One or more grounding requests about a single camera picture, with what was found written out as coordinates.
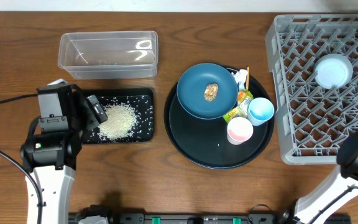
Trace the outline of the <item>pink cup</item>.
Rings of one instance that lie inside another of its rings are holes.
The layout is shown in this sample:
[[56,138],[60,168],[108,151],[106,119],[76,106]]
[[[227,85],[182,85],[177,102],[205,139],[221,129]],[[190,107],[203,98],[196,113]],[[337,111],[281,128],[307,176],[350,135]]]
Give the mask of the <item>pink cup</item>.
[[248,141],[253,133],[253,125],[247,118],[236,117],[227,124],[227,140],[233,145]]

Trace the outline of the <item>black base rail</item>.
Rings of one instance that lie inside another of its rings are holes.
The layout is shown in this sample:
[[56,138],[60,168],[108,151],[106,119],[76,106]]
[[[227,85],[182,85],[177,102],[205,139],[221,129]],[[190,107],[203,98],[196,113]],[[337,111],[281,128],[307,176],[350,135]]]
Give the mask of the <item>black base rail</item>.
[[290,219],[289,213],[279,217],[268,210],[251,209],[248,214],[213,213],[145,213],[143,210],[131,210],[116,213],[104,205],[91,205],[78,213],[68,215],[69,224],[105,223],[105,224],[276,224],[298,223]]

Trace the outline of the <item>light blue cup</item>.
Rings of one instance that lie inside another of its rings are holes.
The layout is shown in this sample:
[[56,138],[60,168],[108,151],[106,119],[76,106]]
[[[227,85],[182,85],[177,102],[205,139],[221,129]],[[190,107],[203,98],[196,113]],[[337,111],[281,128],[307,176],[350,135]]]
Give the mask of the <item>light blue cup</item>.
[[266,98],[254,98],[248,106],[247,119],[253,126],[264,124],[274,115],[273,103]]

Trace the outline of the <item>white tissue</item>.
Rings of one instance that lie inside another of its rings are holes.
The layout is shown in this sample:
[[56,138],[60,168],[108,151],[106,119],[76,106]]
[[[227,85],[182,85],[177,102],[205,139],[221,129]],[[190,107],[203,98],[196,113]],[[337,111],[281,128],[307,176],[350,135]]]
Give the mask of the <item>white tissue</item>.
[[245,69],[240,69],[234,74],[235,81],[239,91],[244,91],[246,89],[246,81],[249,72]]

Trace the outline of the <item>wooden chopstick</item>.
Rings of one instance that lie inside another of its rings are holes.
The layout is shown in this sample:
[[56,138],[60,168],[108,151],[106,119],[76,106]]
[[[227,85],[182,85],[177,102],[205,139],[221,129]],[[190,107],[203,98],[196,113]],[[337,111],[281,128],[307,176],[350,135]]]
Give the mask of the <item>wooden chopstick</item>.
[[249,90],[250,67],[247,67],[246,89]]

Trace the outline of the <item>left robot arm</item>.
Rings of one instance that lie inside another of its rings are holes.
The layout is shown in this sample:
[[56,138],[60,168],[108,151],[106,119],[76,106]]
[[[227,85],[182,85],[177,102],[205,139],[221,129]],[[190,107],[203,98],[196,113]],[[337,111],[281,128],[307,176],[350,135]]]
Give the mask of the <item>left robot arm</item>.
[[94,95],[63,79],[37,90],[40,116],[21,146],[28,194],[28,223],[68,223],[71,188],[82,135],[107,121]]

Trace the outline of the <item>black rectangular tray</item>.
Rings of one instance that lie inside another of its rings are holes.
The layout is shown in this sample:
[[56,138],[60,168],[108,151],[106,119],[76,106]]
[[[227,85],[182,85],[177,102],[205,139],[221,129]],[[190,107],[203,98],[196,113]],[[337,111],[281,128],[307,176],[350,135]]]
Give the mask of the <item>black rectangular tray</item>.
[[85,90],[95,95],[108,120],[82,136],[83,144],[147,142],[154,134],[154,94],[150,88]]

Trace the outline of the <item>brown food lump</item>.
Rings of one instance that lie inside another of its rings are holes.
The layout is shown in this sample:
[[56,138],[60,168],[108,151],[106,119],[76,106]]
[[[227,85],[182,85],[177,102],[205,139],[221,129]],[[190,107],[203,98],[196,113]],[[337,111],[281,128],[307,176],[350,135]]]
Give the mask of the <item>brown food lump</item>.
[[210,83],[206,86],[204,91],[204,99],[206,101],[213,101],[216,99],[219,90],[219,85],[217,83]]

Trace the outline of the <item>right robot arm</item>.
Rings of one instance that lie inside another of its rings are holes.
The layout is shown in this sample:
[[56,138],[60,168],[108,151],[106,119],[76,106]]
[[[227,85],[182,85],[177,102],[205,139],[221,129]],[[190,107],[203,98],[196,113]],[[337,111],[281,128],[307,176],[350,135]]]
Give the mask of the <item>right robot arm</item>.
[[324,223],[358,196],[358,131],[343,142],[336,162],[317,188],[296,201],[293,219],[298,223]]

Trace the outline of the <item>grey dishwasher rack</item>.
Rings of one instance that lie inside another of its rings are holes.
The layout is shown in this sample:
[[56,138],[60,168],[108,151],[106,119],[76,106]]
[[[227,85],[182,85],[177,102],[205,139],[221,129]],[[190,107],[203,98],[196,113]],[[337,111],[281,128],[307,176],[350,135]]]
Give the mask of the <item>grey dishwasher rack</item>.
[[[289,165],[333,164],[358,130],[358,14],[278,15],[266,36],[273,75],[280,155]],[[318,85],[315,63],[345,56],[352,76],[342,87]]]

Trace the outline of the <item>white bowl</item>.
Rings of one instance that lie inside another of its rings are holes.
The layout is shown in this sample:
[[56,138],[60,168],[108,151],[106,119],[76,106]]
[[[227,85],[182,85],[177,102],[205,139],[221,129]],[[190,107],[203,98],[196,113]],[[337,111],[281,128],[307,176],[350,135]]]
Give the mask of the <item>white bowl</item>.
[[353,74],[351,61],[340,54],[327,54],[314,65],[316,83],[325,89],[347,85]]

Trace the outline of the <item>pile of white rice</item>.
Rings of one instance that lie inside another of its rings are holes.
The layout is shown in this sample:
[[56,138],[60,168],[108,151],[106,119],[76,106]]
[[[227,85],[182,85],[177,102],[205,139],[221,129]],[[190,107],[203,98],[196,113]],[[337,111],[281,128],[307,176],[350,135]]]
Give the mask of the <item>pile of white rice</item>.
[[99,125],[101,140],[115,141],[132,137],[137,124],[135,109],[127,104],[107,105],[104,107],[108,120]]

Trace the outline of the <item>dark blue plate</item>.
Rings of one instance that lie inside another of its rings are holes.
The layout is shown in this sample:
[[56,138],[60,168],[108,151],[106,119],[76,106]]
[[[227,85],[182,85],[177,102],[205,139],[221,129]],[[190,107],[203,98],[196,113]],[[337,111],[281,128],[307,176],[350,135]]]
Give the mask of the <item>dark blue plate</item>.
[[[214,100],[204,97],[209,84],[217,84]],[[177,84],[177,97],[183,109],[199,119],[216,119],[237,103],[238,88],[234,76],[215,63],[199,63],[188,68]]]

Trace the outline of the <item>clear plastic bin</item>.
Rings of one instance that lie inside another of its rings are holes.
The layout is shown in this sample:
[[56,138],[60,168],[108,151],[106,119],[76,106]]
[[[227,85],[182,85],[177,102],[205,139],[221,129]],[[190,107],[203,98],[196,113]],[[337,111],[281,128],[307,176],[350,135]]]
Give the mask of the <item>clear plastic bin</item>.
[[78,80],[152,78],[158,35],[147,31],[74,32],[60,40],[58,66]]

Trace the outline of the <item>round black tray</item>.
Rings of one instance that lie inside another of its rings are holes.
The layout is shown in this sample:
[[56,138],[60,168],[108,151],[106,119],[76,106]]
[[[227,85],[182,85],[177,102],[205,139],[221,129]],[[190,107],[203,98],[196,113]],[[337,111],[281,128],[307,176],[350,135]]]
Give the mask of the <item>round black tray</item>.
[[227,140],[223,116],[199,119],[183,109],[177,97],[177,84],[167,97],[164,123],[172,144],[186,158],[210,169],[232,169],[249,163],[266,148],[273,133],[273,118],[256,126],[248,141],[233,145]]

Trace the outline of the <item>green yellow snack wrapper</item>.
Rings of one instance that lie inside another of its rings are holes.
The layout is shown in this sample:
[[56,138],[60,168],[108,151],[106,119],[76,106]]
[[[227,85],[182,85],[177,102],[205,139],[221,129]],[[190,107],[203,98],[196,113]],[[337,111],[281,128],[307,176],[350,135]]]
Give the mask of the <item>green yellow snack wrapper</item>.
[[237,106],[223,116],[225,122],[228,123],[236,117],[246,118],[248,115],[249,104],[253,99],[254,97],[249,90],[240,91],[237,96]]

